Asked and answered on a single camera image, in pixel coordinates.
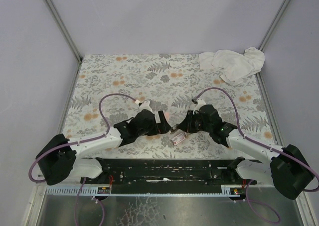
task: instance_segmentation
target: metal frame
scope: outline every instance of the metal frame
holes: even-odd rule
[[[53,17],[54,21],[56,22],[58,28],[61,30],[61,33],[62,33],[65,41],[69,45],[70,50],[72,51],[74,57],[76,58],[76,60],[78,60],[78,62],[81,62],[82,61],[81,53],[79,52],[78,48],[74,44],[69,31],[65,27],[56,7],[54,6],[53,1],[52,0],[43,0],[43,1],[45,2],[50,13],[52,14],[52,17]]]
[[[280,6],[274,20],[272,21],[271,25],[269,26],[265,37],[263,38],[259,50],[262,52],[265,51],[267,44],[269,40],[272,38],[274,31],[276,30],[278,24],[280,23],[280,20],[284,16],[289,4],[291,3],[292,0],[284,0],[282,5]],[[278,122],[274,113],[273,106],[271,104],[265,81],[263,79],[262,73],[257,73],[256,74],[256,80],[257,84],[261,93],[261,97],[264,100],[264,103],[266,105],[266,115],[269,120],[269,124],[272,129],[272,133],[274,135],[275,143],[278,145],[286,145],[285,140],[280,132]],[[308,194],[305,192],[302,192],[297,198],[296,202],[303,220],[304,225],[306,226],[318,226],[318,221],[316,219],[316,216],[314,214],[314,209],[312,208],[312,205],[310,203]]]
[[[283,15],[284,15],[284,13],[285,13],[285,11],[286,11],[286,9],[289,6],[291,1],[292,0],[284,0],[283,1],[274,20],[272,21],[271,25],[269,26],[269,28],[268,28],[268,30],[267,30],[267,32],[262,40],[262,43],[259,47],[259,49],[261,51],[263,51],[263,52],[265,51],[267,43],[269,42],[269,40],[273,36],[273,33],[274,33],[276,27],[278,26],[281,18],[283,17]],[[68,94],[68,100],[67,100],[67,103],[66,103],[64,110],[63,110],[62,119],[61,119],[60,126],[58,129],[58,133],[60,133],[63,130],[66,115],[67,115],[67,112],[69,109],[69,105],[70,105],[72,95],[73,95],[73,92],[75,89],[76,81],[77,81],[79,71],[81,68],[82,56],[81,56],[79,50],[77,49],[76,45],[74,44],[74,42],[73,42],[67,28],[65,27],[58,11],[56,10],[56,7],[54,6],[53,1],[52,0],[44,0],[44,2],[47,5],[49,11],[51,12],[52,17],[54,18],[59,29],[61,30],[61,33],[64,36],[66,42],[68,43],[74,57],[79,62],[78,67],[77,67],[77,71],[76,71],[76,73],[73,77],[73,80],[72,80],[72,86],[71,86],[71,89],[70,89],[69,94]],[[264,100],[265,105],[266,105],[266,114],[267,114],[267,117],[269,119],[270,126],[272,129],[275,141],[279,145],[285,145],[285,142],[284,142],[284,139],[280,133],[279,126],[278,126],[278,123],[277,123],[277,120],[276,120],[276,117],[274,114],[274,110],[273,110],[273,107],[271,105],[269,95],[267,93],[267,89],[265,86],[265,82],[264,82],[264,79],[263,79],[261,73],[256,74],[256,80],[257,80],[257,84],[258,84],[262,99]],[[35,226],[37,224],[38,217],[39,217],[41,207],[43,204],[46,188],[47,188],[47,186],[44,184],[38,184],[34,187],[32,194],[31,194],[31,197],[30,197],[31,200],[29,201],[29,207],[26,210],[26,214],[25,214],[24,220],[22,222],[22,225]],[[298,205],[300,214],[302,216],[302,220],[303,220],[304,225],[318,226],[318,222],[317,222],[316,217],[314,215],[314,210],[310,204],[308,195],[305,193],[301,193],[298,196],[298,198],[296,199],[296,201],[297,201],[297,205]]]

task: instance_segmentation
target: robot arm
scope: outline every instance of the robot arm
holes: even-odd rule
[[[293,200],[314,178],[310,171],[295,161],[245,139],[237,126],[222,121],[218,111],[212,105],[206,105],[205,101],[201,99],[197,99],[194,103],[196,103],[194,110],[187,112],[186,118],[177,128],[187,133],[208,132],[216,143],[252,156],[255,160],[237,158],[229,166],[235,169],[242,179],[252,179],[274,185],[281,194]],[[266,142],[264,144],[308,165],[299,149],[293,145],[282,147]]]
[[[90,158],[95,152],[130,144],[142,135],[152,136],[169,132],[171,127],[163,111],[158,112],[159,120],[156,120],[150,108],[150,101],[141,103],[140,110],[135,117],[115,124],[108,134],[101,132],[71,139],[66,139],[63,134],[53,137],[36,159],[59,145],[70,143],[70,146],[55,150],[38,162],[47,184],[55,185],[68,177],[96,178],[102,173],[101,164],[97,159],[83,159],[84,157]]]

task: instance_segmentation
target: white towel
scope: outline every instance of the white towel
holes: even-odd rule
[[[218,50],[216,53],[202,53],[199,55],[201,69],[219,69],[225,82],[236,86],[243,82],[243,78],[260,72],[265,62],[262,51],[251,47],[245,50],[245,54],[239,54],[230,50]]]

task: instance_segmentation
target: gray wall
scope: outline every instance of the gray wall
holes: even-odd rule
[[[319,172],[319,1],[293,0],[266,46],[262,75],[285,142]],[[319,193],[310,194],[319,219]]]
[[[53,0],[81,54],[258,47],[283,0]]]
[[[0,0],[0,19],[0,225],[18,226],[77,62],[42,0]]]

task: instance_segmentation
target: floral tablecloth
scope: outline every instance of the floral tablecloth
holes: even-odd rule
[[[219,78],[218,70],[201,70],[196,54],[152,55],[86,55],[72,97],[63,133],[80,137],[103,132],[106,125],[99,115],[100,99],[109,93],[128,94],[140,101],[150,99],[154,111],[169,113],[168,123],[180,123],[192,106],[191,98],[208,87],[225,89],[234,99],[240,123],[246,133],[273,142],[255,76],[238,86],[230,86]],[[203,98],[218,109],[224,121],[235,124],[235,113],[229,99],[220,91],[210,90]],[[125,97],[106,98],[105,116],[113,125],[138,113],[138,107]],[[136,142],[116,149],[97,152],[103,158],[251,158],[237,150],[216,144],[208,133],[189,135],[174,146],[170,135],[144,136]]]

